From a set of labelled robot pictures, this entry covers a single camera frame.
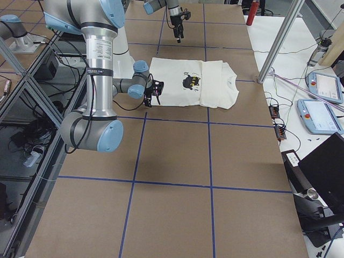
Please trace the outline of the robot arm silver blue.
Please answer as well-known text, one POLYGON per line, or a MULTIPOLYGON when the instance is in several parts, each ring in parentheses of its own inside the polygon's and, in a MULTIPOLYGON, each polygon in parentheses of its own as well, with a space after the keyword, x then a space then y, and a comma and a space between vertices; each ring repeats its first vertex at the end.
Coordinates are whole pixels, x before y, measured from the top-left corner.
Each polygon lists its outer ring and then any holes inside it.
POLYGON ((117 93, 127 93, 151 106, 164 83, 153 79, 144 60, 133 64, 132 78, 114 78, 113 41, 125 24, 121 1, 45 1, 45 21, 51 28, 85 39, 87 102, 68 114, 60 127, 66 147, 113 152, 124 127, 113 109, 117 93))
POLYGON ((184 38, 182 22, 183 11, 178 0, 145 1, 143 7, 148 15, 151 15, 162 8, 166 8, 166 11, 168 11, 170 16, 174 37, 178 43, 181 42, 181 39, 184 38))

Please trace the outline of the grey third robot arm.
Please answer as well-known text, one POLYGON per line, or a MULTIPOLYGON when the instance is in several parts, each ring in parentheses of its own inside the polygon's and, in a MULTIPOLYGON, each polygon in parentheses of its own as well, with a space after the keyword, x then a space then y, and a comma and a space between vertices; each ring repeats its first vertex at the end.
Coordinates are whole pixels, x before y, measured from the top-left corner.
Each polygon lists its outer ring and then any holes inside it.
POLYGON ((40 45, 46 43, 43 36, 29 34, 16 15, 1 16, 1 38, 3 40, 13 38, 14 42, 9 49, 11 52, 19 54, 32 54, 40 45))

